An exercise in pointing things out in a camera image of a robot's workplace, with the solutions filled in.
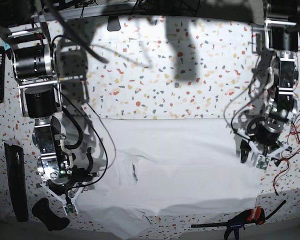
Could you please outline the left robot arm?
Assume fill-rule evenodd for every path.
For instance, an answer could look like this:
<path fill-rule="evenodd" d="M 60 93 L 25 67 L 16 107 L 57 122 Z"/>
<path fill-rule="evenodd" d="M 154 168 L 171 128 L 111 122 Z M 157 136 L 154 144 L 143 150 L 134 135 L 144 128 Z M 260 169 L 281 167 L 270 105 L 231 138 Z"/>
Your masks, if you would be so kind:
<path fill-rule="evenodd" d="M 299 78 L 296 54 L 300 52 L 300 0 L 265 1 L 264 47 L 271 60 L 261 91 L 262 109 L 246 129 L 237 130 L 242 137 L 240 162 L 244 164 L 252 152 L 261 162 L 260 168 L 291 150 L 279 137 L 298 111 L 294 85 Z"/>

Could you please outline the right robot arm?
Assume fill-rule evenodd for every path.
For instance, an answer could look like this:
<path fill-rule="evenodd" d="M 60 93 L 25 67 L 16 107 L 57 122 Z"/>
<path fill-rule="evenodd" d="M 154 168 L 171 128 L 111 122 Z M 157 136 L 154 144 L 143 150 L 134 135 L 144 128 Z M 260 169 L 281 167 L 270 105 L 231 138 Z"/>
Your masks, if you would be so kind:
<path fill-rule="evenodd" d="M 70 205 L 92 175 L 75 165 L 73 150 L 82 145 L 84 133 L 63 106 L 56 45 L 41 13 L 39 0 L 0 0 L 0 37 L 10 47 L 21 113 L 34 119 L 42 186 Z"/>

